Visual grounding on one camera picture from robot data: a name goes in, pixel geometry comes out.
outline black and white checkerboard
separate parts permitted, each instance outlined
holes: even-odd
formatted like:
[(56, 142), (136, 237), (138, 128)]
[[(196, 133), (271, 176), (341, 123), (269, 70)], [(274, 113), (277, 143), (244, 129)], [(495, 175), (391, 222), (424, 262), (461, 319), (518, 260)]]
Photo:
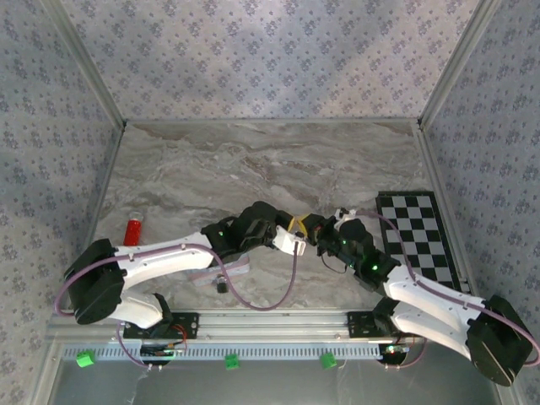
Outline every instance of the black and white checkerboard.
[[(376, 203), (379, 213), (399, 230), (415, 272), (451, 289), (470, 292), (467, 280), (457, 274), (433, 192), (380, 192)], [(384, 221), (381, 229), (386, 254), (403, 263), (396, 232)]]

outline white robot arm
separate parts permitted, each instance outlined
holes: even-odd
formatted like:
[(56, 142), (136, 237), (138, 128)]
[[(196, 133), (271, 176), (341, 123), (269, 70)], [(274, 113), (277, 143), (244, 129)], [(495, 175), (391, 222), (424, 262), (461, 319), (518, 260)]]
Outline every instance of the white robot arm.
[[(178, 240), (117, 248), (108, 240), (98, 240), (66, 272), (74, 315), (79, 324), (106, 317), (127, 321), (154, 331), (151, 336), (158, 338), (170, 327), (170, 310), (161, 295), (135, 293), (130, 291), (133, 285), (214, 266), (216, 257), (234, 262), (258, 246), (290, 255), (296, 250), (301, 256), (307, 242), (317, 247), (319, 256), (337, 257), (354, 270), (363, 287), (383, 296), (373, 310), (382, 333), (423, 336), (457, 351), (495, 382), (511, 384), (532, 345), (482, 313), (485, 308), (497, 311), (526, 330), (511, 305), (497, 296), (484, 300), (410, 273), (407, 266), (375, 249), (372, 235), (354, 214), (343, 209), (327, 219), (310, 214), (299, 219), (303, 233), (291, 234), (291, 215), (256, 202), (238, 218), (224, 219)], [(104, 264), (87, 272), (98, 262)]]

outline gray marble table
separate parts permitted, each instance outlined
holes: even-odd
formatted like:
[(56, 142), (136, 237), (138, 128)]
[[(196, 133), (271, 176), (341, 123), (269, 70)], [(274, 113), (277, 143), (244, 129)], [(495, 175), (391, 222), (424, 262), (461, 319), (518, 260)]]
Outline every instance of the gray marble table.
[[(131, 211), (144, 214), (141, 244), (176, 239), (235, 215), (257, 200), (293, 215), (336, 208), (375, 209), (378, 191), (427, 190), (429, 181), (408, 123), (176, 123), (128, 125), (100, 212), (95, 239), (123, 241)], [(377, 221), (366, 219), (381, 246)], [(291, 256), (250, 253), (251, 271), (235, 286), (256, 305), (271, 305), (287, 287)], [(338, 262), (328, 263), (338, 267)], [(139, 284), (171, 308), (239, 307), (232, 294), (197, 287), (185, 274)], [(380, 299), (351, 273), (325, 268), (314, 248), (298, 263), (292, 308), (373, 307)]]

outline red bottle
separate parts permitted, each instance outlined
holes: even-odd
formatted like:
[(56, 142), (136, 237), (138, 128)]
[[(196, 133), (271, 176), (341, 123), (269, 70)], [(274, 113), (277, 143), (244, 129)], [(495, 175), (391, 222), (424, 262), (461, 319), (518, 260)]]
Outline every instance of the red bottle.
[(138, 212), (129, 214), (127, 221), (126, 235), (124, 236), (124, 246), (137, 246), (141, 238), (141, 229), (143, 227), (143, 215)]

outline wall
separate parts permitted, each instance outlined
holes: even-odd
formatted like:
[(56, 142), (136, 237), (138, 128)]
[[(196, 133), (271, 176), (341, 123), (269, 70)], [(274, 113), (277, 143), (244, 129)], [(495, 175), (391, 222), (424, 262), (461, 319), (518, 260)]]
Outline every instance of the wall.
[[(503, 1), (429, 129), (478, 287), (540, 338), (540, 6)], [(540, 403), (540, 370), (524, 370)]]
[(37, 0), (0, 5), (0, 403), (22, 403), (115, 131)]
[(62, 0), (132, 119), (418, 117), (478, 0)]

